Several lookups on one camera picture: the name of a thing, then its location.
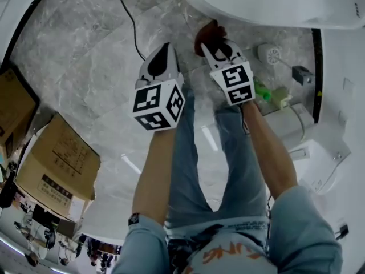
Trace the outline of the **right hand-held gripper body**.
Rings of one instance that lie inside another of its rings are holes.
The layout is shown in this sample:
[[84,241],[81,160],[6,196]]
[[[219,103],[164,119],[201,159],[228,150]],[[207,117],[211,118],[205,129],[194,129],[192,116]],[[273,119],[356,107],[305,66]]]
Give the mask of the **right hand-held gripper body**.
[[246,58],[235,56],[222,67],[210,72],[210,77],[223,91],[230,106],[255,100],[253,72]]

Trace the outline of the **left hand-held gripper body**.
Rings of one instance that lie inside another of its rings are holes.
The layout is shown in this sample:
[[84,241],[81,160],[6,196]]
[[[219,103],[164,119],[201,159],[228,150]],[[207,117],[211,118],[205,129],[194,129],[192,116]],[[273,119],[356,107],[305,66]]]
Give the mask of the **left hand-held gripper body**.
[[148,64],[153,53],[142,63],[132,91],[131,117],[147,131],[170,130],[177,127],[185,105],[184,77],[174,50],[168,70],[160,76],[149,75]]

